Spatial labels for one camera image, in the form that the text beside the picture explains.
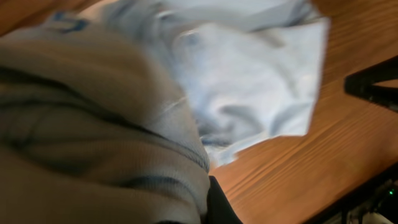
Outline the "light blue printed t-shirt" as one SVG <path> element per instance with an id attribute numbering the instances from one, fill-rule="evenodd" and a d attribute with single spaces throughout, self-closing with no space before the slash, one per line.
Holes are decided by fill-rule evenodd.
<path id="1" fill-rule="evenodd" d="M 209 170 L 307 134 L 309 1 L 100 1 L 1 37 L 2 223 L 205 223 Z"/>

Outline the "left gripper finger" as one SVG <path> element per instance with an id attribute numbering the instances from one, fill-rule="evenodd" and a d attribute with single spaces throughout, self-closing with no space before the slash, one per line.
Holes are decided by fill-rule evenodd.
<path id="1" fill-rule="evenodd" d="M 210 188 L 207 196 L 206 224 L 243 224 L 228 202 L 214 176 L 209 176 Z"/>

